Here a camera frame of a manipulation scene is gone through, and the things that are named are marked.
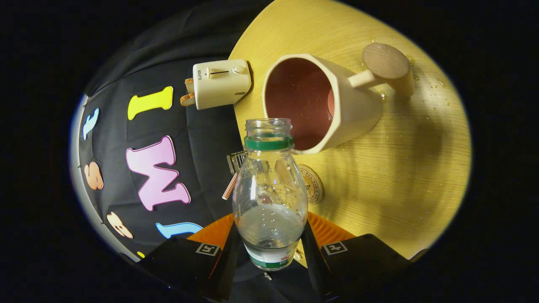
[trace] pink letter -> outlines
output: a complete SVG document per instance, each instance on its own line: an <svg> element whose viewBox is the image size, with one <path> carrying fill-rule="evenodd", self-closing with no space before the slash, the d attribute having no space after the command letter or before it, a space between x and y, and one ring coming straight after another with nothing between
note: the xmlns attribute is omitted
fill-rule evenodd
<svg viewBox="0 0 539 303"><path fill-rule="evenodd" d="M156 167L161 163L173 165L176 162L172 139L165 136L161 142L145 148L126 150L127 167L137 174L148 176L148 179L139 190L139 198L142 205L152 211L154 205L172 201L182 201L187 204L191 202L191 196L185 185L176 183L176 187L163 191L178 176L179 173L173 169Z"/></svg>

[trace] plastic bottle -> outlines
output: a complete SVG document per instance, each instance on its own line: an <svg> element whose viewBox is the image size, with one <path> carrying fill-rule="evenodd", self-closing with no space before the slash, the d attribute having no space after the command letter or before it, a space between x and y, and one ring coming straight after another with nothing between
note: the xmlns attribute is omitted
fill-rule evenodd
<svg viewBox="0 0 539 303"><path fill-rule="evenodd" d="M291 129L290 119L246 121L247 158L232 196L245 248L265 271L290 265L307 221L307 192L291 155Z"/></svg>

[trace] blue letter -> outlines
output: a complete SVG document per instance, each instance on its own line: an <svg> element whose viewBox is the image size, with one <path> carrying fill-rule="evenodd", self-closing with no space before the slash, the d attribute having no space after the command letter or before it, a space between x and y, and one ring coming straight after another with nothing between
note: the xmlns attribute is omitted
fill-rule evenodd
<svg viewBox="0 0 539 303"><path fill-rule="evenodd" d="M191 222L183 222L173 225L163 225L161 223L155 223L155 227L157 227L157 230L163 235L163 237L167 239L169 239L173 235L178 235L180 233L186 232L195 233L202 229L202 226Z"/></svg>
<svg viewBox="0 0 539 303"><path fill-rule="evenodd" d="M94 115L93 117L90 119L90 115L88 115L88 117L86 117L86 123L84 123L83 127L82 127L82 138L84 140L86 140L86 137L88 135L88 133L94 129L94 126L95 126L95 123L98 121L98 115L99 115L99 109L96 108L94 110Z"/></svg>

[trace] wooden table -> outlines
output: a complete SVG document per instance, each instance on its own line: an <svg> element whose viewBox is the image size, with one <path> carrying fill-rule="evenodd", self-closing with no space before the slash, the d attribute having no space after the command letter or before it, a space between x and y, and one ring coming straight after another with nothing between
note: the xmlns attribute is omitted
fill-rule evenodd
<svg viewBox="0 0 539 303"><path fill-rule="evenodd" d="M354 72L372 42L402 51L416 76L411 98L387 84L384 114L367 134L319 154L295 156L313 168L326 195L312 211L359 236L372 233L406 258L428 248L459 209L471 167L466 113L451 81L417 45L361 11L330 0L275 0L251 23L229 59L251 66L253 87L235 104L245 120L263 118L261 90L285 54L310 53Z"/></svg>

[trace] black backdrop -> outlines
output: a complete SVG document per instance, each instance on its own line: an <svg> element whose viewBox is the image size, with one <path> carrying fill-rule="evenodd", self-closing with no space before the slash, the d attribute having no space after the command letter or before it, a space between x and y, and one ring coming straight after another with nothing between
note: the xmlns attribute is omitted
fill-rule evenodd
<svg viewBox="0 0 539 303"><path fill-rule="evenodd" d="M537 163L537 152L521 145L536 141L527 137L525 116L536 96L519 95L527 78L521 71L537 74L528 43L538 32L536 6L347 2L411 38L448 73L468 110L474 147L466 200L449 230L406 277L361 300L531 301L537 261L527 259L524 240L536 237L526 235L533 229L524 215L532 211L527 202L539 199L533 188L516 187ZM67 145L72 114L97 69L126 41L191 4L17 5L6 30L14 50L7 61L22 81L18 108L5 121L14 138L3 147L13 189L2 200L14 226L4 233L6 300L182 301L124 263L87 224L70 185Z"/></svg>

